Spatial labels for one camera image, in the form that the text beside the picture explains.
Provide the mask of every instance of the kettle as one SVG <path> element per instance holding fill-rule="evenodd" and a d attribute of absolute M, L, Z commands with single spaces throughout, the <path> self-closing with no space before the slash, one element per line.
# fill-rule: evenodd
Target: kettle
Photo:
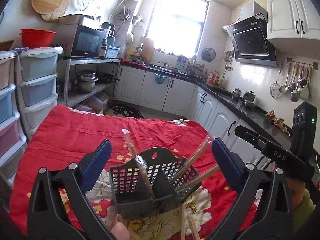
<path fill-rule="evenodd" d="M 249 92 L 245 92 L 243 97 L 242 97 L 242 101 L 248 100 L 250 102 L 253 102 L 255 99 L 256 95 L 253 94 L 253 91 Z"/>
<path fill-rule="evenodd" d="M 241 96 L 241 90 L 239 89 L 239 88 L 236 88 L 235 90 L 233 90 L 233 92 L 232 92 L 232 98 L 234 99 L 234 100 L 238 100 L 239 98 L 240 98 L 240 96 Z"/>

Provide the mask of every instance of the human hand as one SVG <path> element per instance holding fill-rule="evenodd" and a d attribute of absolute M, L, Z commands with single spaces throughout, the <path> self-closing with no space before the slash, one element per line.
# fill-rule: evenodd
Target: human hand
<path fill-rule="evenodd" d="M 292 179 L 292 178 L 285 178 L 288 184 L 288 188 L 293 190 L 291 202 L 292 202 L 292 207 L 295 208 L 299 206 L 303 200 L 304 196 L 304 190 L 305 190 L 305 183 L 297 180 L 297 179 Z"/>
<path fill-rule="evenodd" d="M 111 233 L 117 240 L 130 240 L 129 231 L 123 224 L 123 219 L 120 214 L 117 214 L 110 226 Z"/>

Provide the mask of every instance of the cabinet door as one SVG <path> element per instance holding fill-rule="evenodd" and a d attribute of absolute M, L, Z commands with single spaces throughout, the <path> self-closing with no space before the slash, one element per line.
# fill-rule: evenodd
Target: cabinet door
<path fill-rule="evenodd" d="M 137 105 L 146 71 L 125 66 L 120 66 L 119 71 L 116 100 Z"/>
<path fill-rule="evenodd" d="M 212 136 L 220 137 L 226 144 L 234 132 L 239 118 L 226 108 L 222 103 L 219 103 L 211 118 L 207 131 Z"/>
<path fill-rule="evenodd" d="M 242 125 L 254 131 L 253 128 L 251 128 L 246 122 L 241 119 L 239 120 L 237 126 L 238 125 Z M 236 136 L 234 131 L 232 132 L 230 139 L 228 140 L 228 143 L 226 145 L 230 152 L 238 154 L 244 163 L 256 164 L 257 161 L 263 156 L 259 150 L 253 147 L 253 145 Z"/>
<path fill-rule="evenodd" d="M 300 20 L 295 0 L 267 0 L 267 39 L 300 38 Z"/>
<path fill-rule="evenodd" d="M 206 130 L 209 126 L 210 118 L 213 116 L 216 107 L 218 106 L 219 101 L 213 96 L 204 94 L 203 100 L 201 102 L 201 110 L 197 115 L 196 121 L 201 124 Z"/>
<path fill-rule="evenodd" d="M 167 77 L 162 84 L 156 82 L 152 72 L 146 72 L 141 89 L 139 106 L 162 111 L 171 78 Z"/>
<path fill-rule="evenodd" d="M 186 116 L 195 88 L 195 84 L 172 78 L 162 111 Z"/>
<path fill-rule="evenodd" d="M 302 38 L 320 40 L 320 16 L 316 8 L 310 0 L 296 0 L 296 2 Z"/>
<path fill-rule="evenodd" d="M 193 97 L 191 99 L 191 103 L 188 109 L 187 118 L 189 120 L 195 121 L 197 119 L 199 110 L 202 107 L 202 98 L 204 97 L 205 93 L 201 87 L 196 86 L 196 89 L 193 93 Z"/>

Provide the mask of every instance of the window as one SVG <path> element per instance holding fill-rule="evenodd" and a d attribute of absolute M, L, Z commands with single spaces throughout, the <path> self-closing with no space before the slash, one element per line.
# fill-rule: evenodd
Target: window
<path fill-rule="evenodd" d="M 157 0 L 146 37 L 156 49 L 192 57 L 198 52 L 208 6 L 205 0 Z"/>

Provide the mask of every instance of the black plastic basket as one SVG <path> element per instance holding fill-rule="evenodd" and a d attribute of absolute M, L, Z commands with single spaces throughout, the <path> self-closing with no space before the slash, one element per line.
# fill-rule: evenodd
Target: black plastic basket
<path fill-rule="evenodd" d="M 171 185 L 169 178 L 185 164 L 187 159 L 176 158 L 169 149 L 155 147 L 139 155 L 148 165 L 148 177 L 156 199 L 152 199 L 143 179 L 139 176 L 135 160 L 109 167 L 113 200 L 118 213 L 125 219 L 175 209 L 201 186 L 201 183 L 198 183 L 193 187 L 179 190 L 179 187 L 198 175 L 193 166 Z"/>

